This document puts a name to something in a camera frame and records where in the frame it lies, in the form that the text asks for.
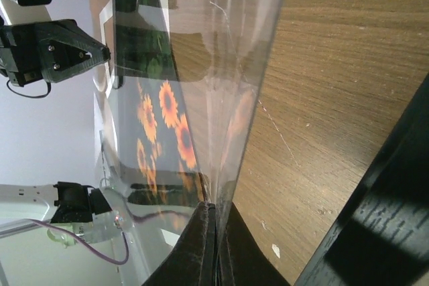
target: wooden surface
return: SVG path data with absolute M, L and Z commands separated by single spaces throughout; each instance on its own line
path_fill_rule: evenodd
M 289 282 L 428 72 L 428 36 L 429 0 L 285 0 L 234 201 Z

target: wall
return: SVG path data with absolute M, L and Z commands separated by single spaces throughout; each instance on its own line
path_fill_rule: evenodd
M 73 18 L 93 33 L 88 0 L 53 0 L 48 11 L 52 19 Z M 54 84 L 42 100 L 17 96 L 0 79 L 0 184 L 94 184 L 92 77 L 87 72 Z M 45 84 L 32 84 L 21 92 L 45 90 Z
M 80 245 L 64 249 L 46 236 L 46 229 L 2 238 L 0 249 L 9 286 L 121 284 L 115 265 L 97 258 Z M 96 244 L 96 249 L 113 256 L 110 242 Z

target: clear plastic sheet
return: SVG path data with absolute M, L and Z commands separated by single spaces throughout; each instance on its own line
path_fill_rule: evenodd
M 112 52 L 95 76 L 97 175 L 132 239 L 128 273 L 139 283 L 199 202 L 217 205 L 222 239 L 281 4 L 90 0 L 95 33 Z

